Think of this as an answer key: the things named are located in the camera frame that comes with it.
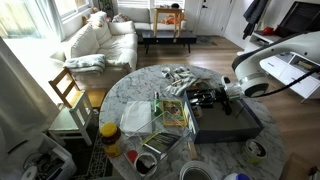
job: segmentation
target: white sofa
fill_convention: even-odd
[[[118,13],[126,15],[130,20],[134,22],[134,26],[136,29],[136,33],[138,35],[138,41],[142,42],[142,31],[145,30],[153,30],[153,23],[154,23],[154,9],[148,8],[128,8],[128,7],[118,7]],[[163,24],[160,23],[167,14],[160,13],[158,15],[158,30],[173,30],[174,24]],[[187,28],[187,21],[182,20],[181,22],[181,29],[186,30]]]
[[[92,54],[106,57],[102,73],[71,71],[80,89],[111,88],[136,70],[138,38],[132,21],[106,22],[102,27],[87,24],[62,44],[63,48],[51,56],[61,67],[67,59]]]

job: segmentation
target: door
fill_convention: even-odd
[[[234,0],[202,0],[200,3],[196,34],[222,36],[227,26]]]

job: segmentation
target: white shelf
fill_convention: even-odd
[[[252,33],[249,44],[245,52],[256,50],[264,45],[272,44],[281,38],[275,35],[264,36],[261,31]],[[303,68],[298,63],[306,62],[312,66],[320,66],[319,64],[306,59],[295,52],[285,52],[260,61],[261,67],[270,75],[288,85],[295,79],[298,79],[309,70]],[[313,73],[304,80],[290,87],[304,99],[320,98],[320,74]]]

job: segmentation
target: rug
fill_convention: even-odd
[[[112,176],[113,166],[106,158],[98,130],[99,127],[93,124],[87,127],[92,146],[87,146],[83,139],[65,140],[64,148],[72,154],[72,159],[77,166],[77,171],[71,179],[84,180]]]
[[[197,45],[201,46],[217,46],[217,44],[211,39],[213,36],[197,36]]]

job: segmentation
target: glass jar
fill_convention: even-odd
[[[108,157],[117,157],[121,154],[119,145],[121,130],[114,122],[108,122],[100,128],[101,142]]]

